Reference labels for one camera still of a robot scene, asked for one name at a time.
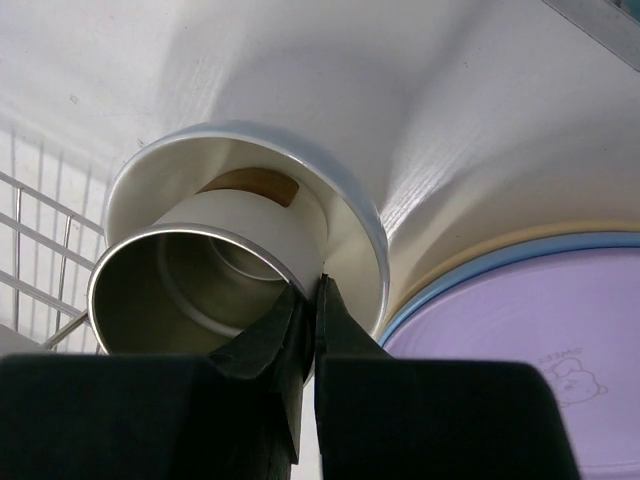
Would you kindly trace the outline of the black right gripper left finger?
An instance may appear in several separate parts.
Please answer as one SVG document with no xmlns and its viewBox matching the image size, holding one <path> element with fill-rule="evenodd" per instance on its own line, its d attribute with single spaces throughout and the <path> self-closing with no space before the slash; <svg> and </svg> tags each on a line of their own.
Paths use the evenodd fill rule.
<svg viewBox="0 0 640 480">
<path fill-rule="evenodd" d="M 286 479 L 299 460 L 305 302 L 209 354 L 14 354 L 1 362 L 5 479 Z"/>
</svg>

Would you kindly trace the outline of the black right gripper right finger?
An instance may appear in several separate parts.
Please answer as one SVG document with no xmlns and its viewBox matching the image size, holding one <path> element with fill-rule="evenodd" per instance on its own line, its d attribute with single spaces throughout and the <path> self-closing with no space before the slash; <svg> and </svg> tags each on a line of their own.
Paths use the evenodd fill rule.
<svg viewBox="0 0 640 480">
<path fill-rule="evenodd" d="M 576 479 L 553 393 L 518 362 L 401 360 L 319 284 L 315 417 L 326 479 Z"/>
</svg>

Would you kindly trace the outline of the white cup with wood patches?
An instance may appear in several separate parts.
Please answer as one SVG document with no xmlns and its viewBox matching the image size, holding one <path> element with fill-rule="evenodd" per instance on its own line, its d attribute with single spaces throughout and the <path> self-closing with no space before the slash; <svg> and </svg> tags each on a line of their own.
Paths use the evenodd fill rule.
<svg viewBox="0 0 640 480">
<path fill-rule="evenodd" d="M 108 354 L 211 352 L 284 291 L 313 297 L 327 239 L 302 181 L 257 167 L 220 175 L 100 258 L 88 291 L 98 344 Z"/>
</svg>

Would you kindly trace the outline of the white ceramic bowl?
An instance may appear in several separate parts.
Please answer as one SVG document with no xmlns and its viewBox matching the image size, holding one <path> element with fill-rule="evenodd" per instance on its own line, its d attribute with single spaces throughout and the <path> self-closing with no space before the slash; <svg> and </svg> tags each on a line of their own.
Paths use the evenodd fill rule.
<svg viewBox="0 0 640 480">
<path fill-rule="evenodd" d="M 105 204 L 107 246 L 147 227 L 214 178 L 258 167 L 307 187 L 326 218 L 324 271 L 350 315 L 372 337 L 389 300 L 388 242 L 376 205 L 329 152 L 292 133 L 251 122 L 200 123 L 143 147 L 119 170 Z"/>
</svg>

